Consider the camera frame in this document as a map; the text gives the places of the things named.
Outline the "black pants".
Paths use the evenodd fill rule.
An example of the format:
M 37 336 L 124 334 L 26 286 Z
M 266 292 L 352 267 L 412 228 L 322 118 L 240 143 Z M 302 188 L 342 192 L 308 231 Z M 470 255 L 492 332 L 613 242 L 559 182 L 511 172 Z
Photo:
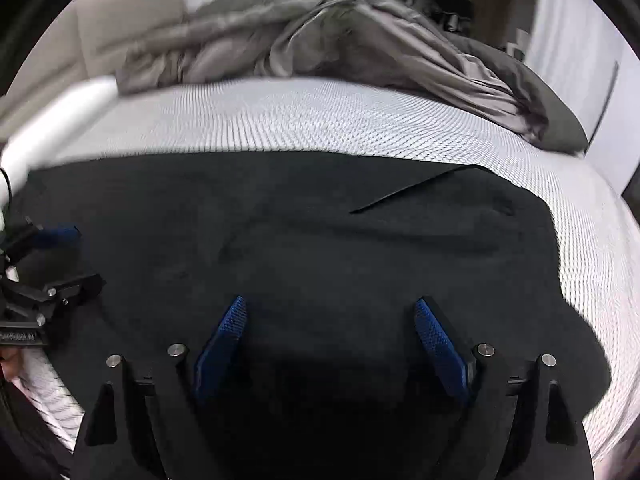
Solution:
M 555 356 L 559 479 L 592 477 L 582 421 L 608 362 L 562 294 L 548 205 L 486 168 L 297 152 L 86 160 L 31 174 L 10 220 L 81 234 L 77 249 L 29 255 L 21 280 L 96 272 L 104 286 L 48 350 L 86 412 L 76 448 L 3 385 L 3 478 L 111 479 L 107 358 L 142 378 L 182 342 L 193 364 L 236 297 L 247 324 L 205 404 L 209 479 L 437 479 L 462 405 L 416 333 L 422 298 L 513 376 Z

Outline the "white pillow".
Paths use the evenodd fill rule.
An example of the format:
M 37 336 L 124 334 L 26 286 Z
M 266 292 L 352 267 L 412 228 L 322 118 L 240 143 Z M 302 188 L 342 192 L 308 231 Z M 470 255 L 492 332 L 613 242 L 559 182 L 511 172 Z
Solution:
M 9 138 L 1 152 L 1 206 L 72 136 L 98 118 L 118 97 L 114 76 L 72 84 Z

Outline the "white patterned mattress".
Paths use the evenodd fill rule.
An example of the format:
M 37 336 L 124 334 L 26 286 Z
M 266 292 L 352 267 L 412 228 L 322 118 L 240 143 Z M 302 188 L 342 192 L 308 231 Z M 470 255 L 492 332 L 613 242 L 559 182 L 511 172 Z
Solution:
M 61 141 L 42 166 L 142 153 L 324 151 L 487 167 L 550 207 L 567 301 L 604 349 L 612 382 L 586 419 L 603 462 L 639 414 L 639 228 L 622 196 L 585 159 L 534 148 L 492 122 L 420 96 L 319 78 L 244 79 L 137 96 L 108 77 L 76 84 L 14 136 L 52 119 Z

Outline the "beige padded headboard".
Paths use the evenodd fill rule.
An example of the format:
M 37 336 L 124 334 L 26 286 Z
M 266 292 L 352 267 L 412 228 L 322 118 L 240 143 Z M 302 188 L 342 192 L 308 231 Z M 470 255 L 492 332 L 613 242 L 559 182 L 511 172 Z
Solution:
M 183 0 L 73 0 L 29 52 L 1 113 L 37 94 L 117 70 L 126 50 L 152 30 L 180 22 Z

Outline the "grey crumpled blanket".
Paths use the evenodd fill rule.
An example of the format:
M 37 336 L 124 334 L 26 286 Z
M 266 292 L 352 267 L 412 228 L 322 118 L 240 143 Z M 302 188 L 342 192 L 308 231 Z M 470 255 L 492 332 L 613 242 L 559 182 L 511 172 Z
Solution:
M 128 51 L 123 94 L 245 76 L 328 77 L 432 96 L 536 148 L 574 154 L 587 136 L 530 68 L 444 32 L 400 0 L 213 0 Z

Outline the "white curtain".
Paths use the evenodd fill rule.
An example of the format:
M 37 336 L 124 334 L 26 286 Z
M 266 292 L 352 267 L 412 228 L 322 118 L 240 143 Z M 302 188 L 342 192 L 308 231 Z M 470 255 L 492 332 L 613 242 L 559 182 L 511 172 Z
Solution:
M 593 0 L 536 0 L 525 64 L 579 119 L 616 192 L 639 165 L 639 59 Z

